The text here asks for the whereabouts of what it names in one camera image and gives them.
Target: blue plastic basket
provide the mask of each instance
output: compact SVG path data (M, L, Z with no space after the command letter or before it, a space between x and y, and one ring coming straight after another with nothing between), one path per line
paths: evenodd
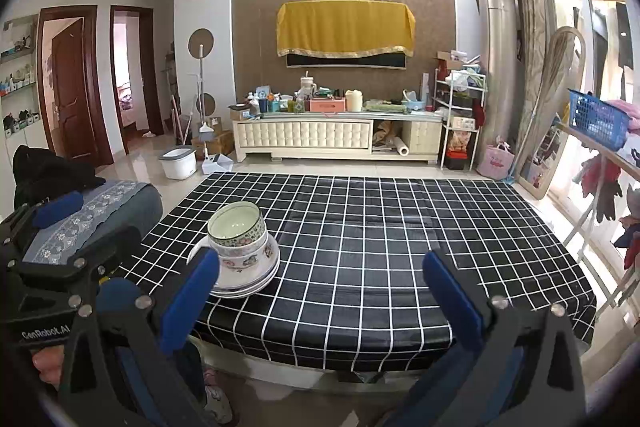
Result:
M593 138L607 149L619 150L626 141L631 120L629 115L590 94L573 89L569 89L569 92L569 127Z

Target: tall air conditioner unit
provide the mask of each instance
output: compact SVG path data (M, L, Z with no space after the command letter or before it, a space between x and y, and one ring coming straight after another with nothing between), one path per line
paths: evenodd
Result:
M478 161L488 145L500 136L508 140L518 131L514 118L516 92L516 2L515 0L478 0L481 24L480 65L486 73L487 96L484 127L479 137Z

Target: wooden door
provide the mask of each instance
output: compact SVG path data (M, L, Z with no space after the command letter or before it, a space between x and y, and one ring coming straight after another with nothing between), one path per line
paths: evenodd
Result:
M66 158L98 166L84 81L82 22L78 19L51 39L53 93Z
M140 69L142 70L142 91L145 95L146 120L149 131L164 134L158 85L156 83L156 60L154 57L154 11L151 8L140 9Z

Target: paper roll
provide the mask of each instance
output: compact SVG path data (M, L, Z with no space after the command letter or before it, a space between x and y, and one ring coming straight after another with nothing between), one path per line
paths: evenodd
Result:
M399 155L409 156L409 147L407 147L398 136L394 138L394 145L396 146L396 149L398 149Z

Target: white tufted cabinet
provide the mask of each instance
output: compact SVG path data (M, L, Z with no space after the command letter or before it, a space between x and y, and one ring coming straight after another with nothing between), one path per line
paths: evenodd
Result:
M260 120L234 121L238 161L247 153L266 152L274 158L343 158L436 161L440 145L439 117L421 116L405 121L414 151L410 156L372 151L374 126L380 120L407 120L417 117L392 114L304 113L274 114Z

